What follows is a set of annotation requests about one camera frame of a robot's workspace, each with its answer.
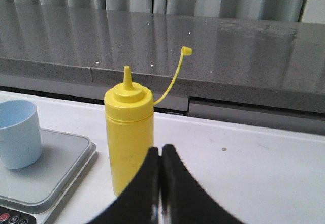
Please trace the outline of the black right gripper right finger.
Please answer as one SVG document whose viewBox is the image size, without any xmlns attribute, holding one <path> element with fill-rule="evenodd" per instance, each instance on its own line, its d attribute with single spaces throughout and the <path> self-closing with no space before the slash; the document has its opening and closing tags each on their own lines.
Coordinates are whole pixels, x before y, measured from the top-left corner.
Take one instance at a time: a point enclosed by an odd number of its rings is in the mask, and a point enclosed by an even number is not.
<svg viewBox="0 0 325 224">
<path fill-rule="evenodd" d="M 162 148 L 160 189 L 163 223 L 241 223 L 204 191 L 171 144 Z"/>
</svg>

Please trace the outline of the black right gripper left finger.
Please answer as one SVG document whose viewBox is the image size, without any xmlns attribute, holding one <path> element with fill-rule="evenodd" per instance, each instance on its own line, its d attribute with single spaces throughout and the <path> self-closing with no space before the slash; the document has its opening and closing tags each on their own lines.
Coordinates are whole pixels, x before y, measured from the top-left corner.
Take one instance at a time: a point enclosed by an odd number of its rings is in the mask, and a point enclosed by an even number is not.
<svg viewBox="0 0 325 224">
<path fill-rule="evenodd" d="M 129 185 L 89 223 L 158 223 L 159 171 L 158 148 L 151 147 Z"/>
</svg>

